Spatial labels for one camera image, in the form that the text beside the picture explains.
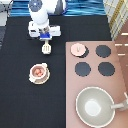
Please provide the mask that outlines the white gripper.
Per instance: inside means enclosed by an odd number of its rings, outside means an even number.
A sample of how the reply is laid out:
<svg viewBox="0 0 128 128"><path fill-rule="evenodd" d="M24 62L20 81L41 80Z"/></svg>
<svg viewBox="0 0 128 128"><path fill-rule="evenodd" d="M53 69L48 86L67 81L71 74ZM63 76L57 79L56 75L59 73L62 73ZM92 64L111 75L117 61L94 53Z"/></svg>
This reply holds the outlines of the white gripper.
<svg viewBox="0 0 128 128"><path fill-rule="evenodd" d="M40 28L33 21L29 22L28 32L32 38L39 37L40 40L42 40L42 41L51 40L51 38L53 36L60 36L61 35L61 30L60 30L60 27L58 25L51 25L51 26L47 26L44 28Z"/></svg>

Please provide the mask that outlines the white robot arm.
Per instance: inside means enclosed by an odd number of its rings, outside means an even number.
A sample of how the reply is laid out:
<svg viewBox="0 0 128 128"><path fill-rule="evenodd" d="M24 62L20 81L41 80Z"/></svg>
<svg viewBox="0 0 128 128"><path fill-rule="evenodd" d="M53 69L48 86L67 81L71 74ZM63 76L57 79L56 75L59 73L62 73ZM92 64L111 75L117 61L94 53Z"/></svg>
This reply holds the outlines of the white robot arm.
<svg viewBox="0 0 128 128"><path fill-rule="evenodd" d="M50 40L53 36L60 36L59 25L51 25L48 15L61 15L66 10L66 0L30 0L28 4L31 21L28 25L32 38Z"/></svg>

